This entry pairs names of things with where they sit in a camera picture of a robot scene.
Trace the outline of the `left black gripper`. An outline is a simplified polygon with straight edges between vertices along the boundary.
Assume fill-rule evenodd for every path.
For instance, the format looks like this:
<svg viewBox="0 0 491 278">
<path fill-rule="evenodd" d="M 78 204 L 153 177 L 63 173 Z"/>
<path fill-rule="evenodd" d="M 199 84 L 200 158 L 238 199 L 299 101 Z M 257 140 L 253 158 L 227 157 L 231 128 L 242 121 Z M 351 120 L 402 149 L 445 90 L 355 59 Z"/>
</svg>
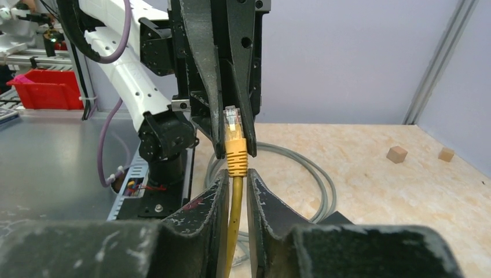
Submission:
<svg viewBox="0 0 491 278">
<path fill-rule="evenodd" d="M 173 74 L 173 111 L 188 111 L 225 156 L 224 119 L 236 107 L 247 151 L 257 155 L 254 122 L 261 110 L 262 22 L 270 1 L 170 1 L 163 15 L 139 18 L 141 62 L 157 76 Z"/>
</svg>

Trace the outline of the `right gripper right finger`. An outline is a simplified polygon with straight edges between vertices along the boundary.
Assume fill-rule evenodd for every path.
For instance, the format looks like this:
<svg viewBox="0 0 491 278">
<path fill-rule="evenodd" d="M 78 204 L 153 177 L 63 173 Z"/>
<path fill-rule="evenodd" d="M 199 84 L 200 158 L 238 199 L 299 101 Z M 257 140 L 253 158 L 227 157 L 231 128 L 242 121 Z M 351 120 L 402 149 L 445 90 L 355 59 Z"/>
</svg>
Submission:
<svg viewBox="0 0 491 278">
<path fill-rule="evenodd" d="M 314 224 L 247 174 L 253 277 L 463 277 L 447 242 L 420 225 Z"/>
</svg>

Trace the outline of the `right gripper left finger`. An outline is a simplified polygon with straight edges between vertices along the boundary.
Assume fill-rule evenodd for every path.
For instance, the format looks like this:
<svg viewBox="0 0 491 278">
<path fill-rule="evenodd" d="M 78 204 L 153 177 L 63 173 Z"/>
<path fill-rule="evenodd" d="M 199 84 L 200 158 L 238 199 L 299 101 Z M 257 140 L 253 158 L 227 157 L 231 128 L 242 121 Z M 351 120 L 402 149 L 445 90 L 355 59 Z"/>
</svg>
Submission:
<svg viewBox="0 0 491 278">
<path fill-rule="evenodd" d="M 163 220 L 31 221 L 1 240 L 2 277 L 223 277 L 229 174 Z"/>
</svg>

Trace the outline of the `black network switch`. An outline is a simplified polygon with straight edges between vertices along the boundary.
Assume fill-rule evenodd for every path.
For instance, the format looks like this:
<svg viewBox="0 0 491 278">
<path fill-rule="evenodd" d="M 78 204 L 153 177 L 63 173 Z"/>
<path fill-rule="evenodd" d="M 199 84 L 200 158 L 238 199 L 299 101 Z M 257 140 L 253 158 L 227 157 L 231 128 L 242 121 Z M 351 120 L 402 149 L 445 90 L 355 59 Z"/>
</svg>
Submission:
<svg viewBox="0 0 491 278">
<path fill-rule="evenodd" d="M 353 224 L 348 218 L 346 218 L 339 211 L 333 212 L 323 220 L 318 222 L 319 225 L 351 225 Z"/>
</svg>

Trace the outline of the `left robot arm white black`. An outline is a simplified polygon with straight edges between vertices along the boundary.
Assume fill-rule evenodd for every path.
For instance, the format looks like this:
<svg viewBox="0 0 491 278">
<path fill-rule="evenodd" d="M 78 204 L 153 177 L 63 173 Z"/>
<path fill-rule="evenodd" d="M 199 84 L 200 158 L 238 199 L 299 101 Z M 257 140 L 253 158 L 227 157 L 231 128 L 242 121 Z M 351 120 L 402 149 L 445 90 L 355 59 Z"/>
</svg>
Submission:
<svg viewBox="0 0 491 278">
<path fill-rule="evenodd" d="M 184 176 L 181 155 L 200 130 L 226 157 L 239 110 L 250 156 L 257 155 L 262 18 L 270 1 L 58 1 L 68 40 L 99 64 L 132 118 L 153 188 Z"/>
</svg>

